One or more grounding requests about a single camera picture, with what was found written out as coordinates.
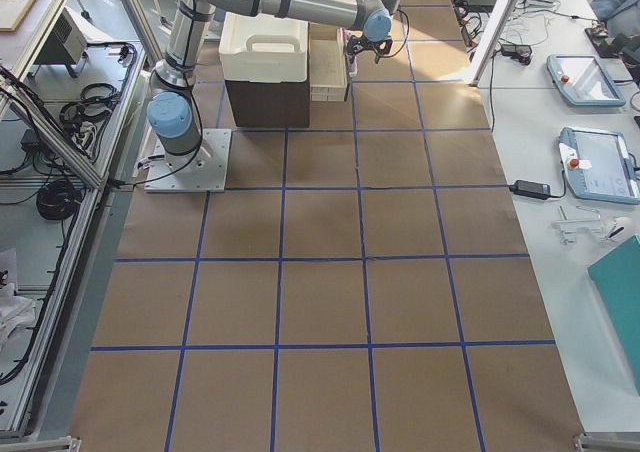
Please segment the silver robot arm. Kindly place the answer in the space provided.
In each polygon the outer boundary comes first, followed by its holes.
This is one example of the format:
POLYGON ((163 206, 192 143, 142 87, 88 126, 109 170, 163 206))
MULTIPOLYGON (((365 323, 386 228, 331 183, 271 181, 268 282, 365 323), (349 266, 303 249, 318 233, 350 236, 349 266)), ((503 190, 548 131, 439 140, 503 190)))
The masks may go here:
POLYGON ((312 24, 355 32, 349 56, 386 53, 401 0, 179 0, 169 44, 152 73, 147 119, 166 153, 199 150, 191 97, 209 25, 225 14, 218 53, 234 120, 242 128, 306 128, 311 101, 308 33, 312 24))

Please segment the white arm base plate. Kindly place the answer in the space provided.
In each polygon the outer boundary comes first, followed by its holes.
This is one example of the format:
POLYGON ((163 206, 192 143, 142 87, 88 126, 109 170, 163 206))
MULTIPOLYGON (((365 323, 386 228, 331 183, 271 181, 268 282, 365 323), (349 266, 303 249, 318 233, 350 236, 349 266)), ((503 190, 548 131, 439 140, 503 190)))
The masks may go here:
POLYGON ((167 155, 157 139, 154 155, 161 155, 149 164, 144 189, 152 193, 223 192, 232 139, 231 129, 205 128, 196 155, 167 155))

